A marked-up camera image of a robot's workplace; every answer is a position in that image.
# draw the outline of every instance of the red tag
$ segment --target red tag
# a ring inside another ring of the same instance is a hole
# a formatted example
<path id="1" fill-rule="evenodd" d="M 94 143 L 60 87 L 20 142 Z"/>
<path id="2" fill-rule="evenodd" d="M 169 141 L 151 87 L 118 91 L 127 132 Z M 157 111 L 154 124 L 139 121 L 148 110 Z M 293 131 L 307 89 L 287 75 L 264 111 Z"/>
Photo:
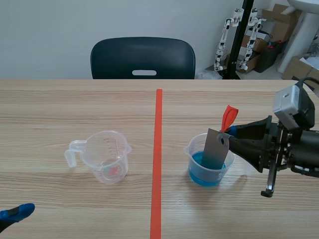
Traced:
<path id="1" fill-rule="evenodd" d="M 226 132 L 226 130 L 234 123 L 237 115 L 238 115 L 238 109 L 231 106 L 227 106 L 227 109 L 223 116 L 223 122 L 221 125 L 222 133 Z"/>

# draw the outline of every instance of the black chair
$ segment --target black chair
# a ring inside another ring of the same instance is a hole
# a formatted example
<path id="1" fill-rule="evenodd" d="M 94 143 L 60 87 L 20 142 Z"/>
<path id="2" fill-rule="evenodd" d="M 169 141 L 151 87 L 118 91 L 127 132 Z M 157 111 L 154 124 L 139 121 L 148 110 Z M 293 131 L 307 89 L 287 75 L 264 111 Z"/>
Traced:
<path id="1" fill-rule="evenodd" d="M 93 79 L 194 79 L 195 53 L 184 41 L 158 37 L 112 38 L 91 52 Z M 133 75 L 136 70 L 156 75 Z"/>

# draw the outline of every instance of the white wall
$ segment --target white wall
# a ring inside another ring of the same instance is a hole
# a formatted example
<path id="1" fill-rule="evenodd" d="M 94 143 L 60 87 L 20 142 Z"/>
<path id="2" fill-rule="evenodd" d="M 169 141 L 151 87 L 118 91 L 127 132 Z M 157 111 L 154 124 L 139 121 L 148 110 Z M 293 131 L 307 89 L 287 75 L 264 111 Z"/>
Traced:
<path id="1" fill-rule="evenodd" d="M 255 0 L 268 8 L 269 0 Z M 196 69 L 213 63 L 226 17 L 241 0 L 1 0 L 0 78 L 91 78 L 100 40 L 124 36 L 187 41 Z M 231 48 L 235 29 L 230 32 Z"/>

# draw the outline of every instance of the red tape line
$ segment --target red tape line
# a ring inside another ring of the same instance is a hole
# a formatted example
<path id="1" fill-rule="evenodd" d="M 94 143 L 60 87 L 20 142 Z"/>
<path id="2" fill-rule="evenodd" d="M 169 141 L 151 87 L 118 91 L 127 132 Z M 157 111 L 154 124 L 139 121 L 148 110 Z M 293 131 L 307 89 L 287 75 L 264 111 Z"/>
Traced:
<path id="1" fill-rule="evenodd" d="M 156 90 L 150 239 L 161 238 L 161 137 L 163 90 Z"/>

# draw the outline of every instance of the measuring cup handle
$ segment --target measuring cup handle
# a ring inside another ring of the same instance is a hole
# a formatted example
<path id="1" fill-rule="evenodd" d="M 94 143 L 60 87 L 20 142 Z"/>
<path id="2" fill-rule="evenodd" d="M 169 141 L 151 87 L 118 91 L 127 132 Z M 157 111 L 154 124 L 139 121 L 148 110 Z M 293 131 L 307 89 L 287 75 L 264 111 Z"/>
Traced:
<path id="1" fill-rule="evenodd" d="M 69 144 L 69 149 L 65 151 L 64 156 L 70 168 L 76 167 L 75 153 L 83 153 L 85 149 L 85 140 L 72 141 Z"/>

